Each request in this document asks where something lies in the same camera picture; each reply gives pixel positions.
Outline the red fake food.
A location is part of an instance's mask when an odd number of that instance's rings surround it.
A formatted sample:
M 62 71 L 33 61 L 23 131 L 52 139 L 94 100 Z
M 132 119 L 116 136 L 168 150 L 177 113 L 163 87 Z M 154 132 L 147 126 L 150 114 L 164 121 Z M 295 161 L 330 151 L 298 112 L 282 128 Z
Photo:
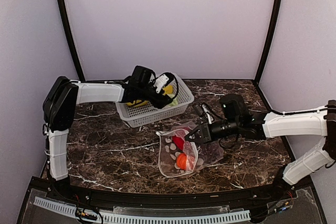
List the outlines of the red fake food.
M 172 136 L 172 142 L 176 145 L 176 147 L 180 150 L 183 150 L 185 140 L 178 136 Z

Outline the white fake cauliflower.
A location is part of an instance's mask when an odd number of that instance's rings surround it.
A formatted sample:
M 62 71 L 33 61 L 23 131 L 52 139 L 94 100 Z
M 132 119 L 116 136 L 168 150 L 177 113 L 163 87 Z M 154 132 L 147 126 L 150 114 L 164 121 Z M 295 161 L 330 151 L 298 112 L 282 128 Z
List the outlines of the white fake cauliflower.
M 168 104 L 168 106 L 176 106 L 179 104 L 177 97 L 175 97 L 173 94 L 169 94 L 169 97 L 172 99 L 172 102 Z

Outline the clear zip top bag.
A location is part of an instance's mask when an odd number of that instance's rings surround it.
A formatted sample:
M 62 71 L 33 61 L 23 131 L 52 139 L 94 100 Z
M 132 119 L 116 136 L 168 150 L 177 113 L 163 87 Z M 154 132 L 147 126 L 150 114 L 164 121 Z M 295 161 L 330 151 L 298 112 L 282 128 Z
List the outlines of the clear zip top bag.
M 158 167 L 161 174 L 167 178 L 190 177 L 199 170 L 214 165 L 224 157 L 224 150 L 217 142 L 196 144 L 185 140 L 183 150 L 172 142 L 172 136 L 184 139 L 196 124 L 192 121 L 172 127 L 169 131 L 157 131 L 160 149 L 158 154 Z M 187 155 L 186 170 L 176 166 L 176 159 L 180 153 Z

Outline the orange fake pumpkin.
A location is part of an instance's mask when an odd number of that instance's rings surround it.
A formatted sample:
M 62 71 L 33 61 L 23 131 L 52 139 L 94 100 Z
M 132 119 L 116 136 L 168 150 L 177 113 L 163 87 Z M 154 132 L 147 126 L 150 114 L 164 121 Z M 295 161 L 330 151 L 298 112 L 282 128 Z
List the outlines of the orange fake pumpkin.
M 180 153 L 176 159 L 176 166 L 179 169 L 186 170 L 187 155 L 185 153 Z

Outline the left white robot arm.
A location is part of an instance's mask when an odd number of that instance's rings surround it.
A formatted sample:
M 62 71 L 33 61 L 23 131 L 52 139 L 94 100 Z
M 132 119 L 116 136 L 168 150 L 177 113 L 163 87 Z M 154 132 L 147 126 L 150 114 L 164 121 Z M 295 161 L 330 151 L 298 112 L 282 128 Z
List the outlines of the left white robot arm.
M 58 77 L 43 102 L 43 135 L 47 138 L 45 153 L 49 160 L 49 174 L 58 181 L 54 184 L 54 193 L 63 201 L 74 197 L 74 189 L 62 180 L 68 177 L 67 137 L 77 105 L 148 101 L 155 108 L 162 109 L 173 102 L 173 98 L 165 94 L 164 87 L 175 79 L 170 72 L 156 76 L 153 70 L 143 66 L 136 66 L 132 75 L 122 81 L 82 82 Z

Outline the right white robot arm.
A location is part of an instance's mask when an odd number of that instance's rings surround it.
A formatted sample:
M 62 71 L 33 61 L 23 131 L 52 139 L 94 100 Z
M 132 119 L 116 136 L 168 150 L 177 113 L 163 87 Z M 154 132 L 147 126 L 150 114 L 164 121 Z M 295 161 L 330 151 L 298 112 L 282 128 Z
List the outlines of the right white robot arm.
M 208 119 L 185 136 L 197 144 L 239 135 L 251 140 L 266 140 L 278 136 L 317 135 L 322 139 L 302 157 L 282 167 L 268 188 L 273 200 L 280 199 L 290 186 L 304 177 L 335 164 L 335 100 L 315 109 L 293 112 L 250 113 L 243 97 L 228 94 L 220 98 L 224 117 L 217 122 Z

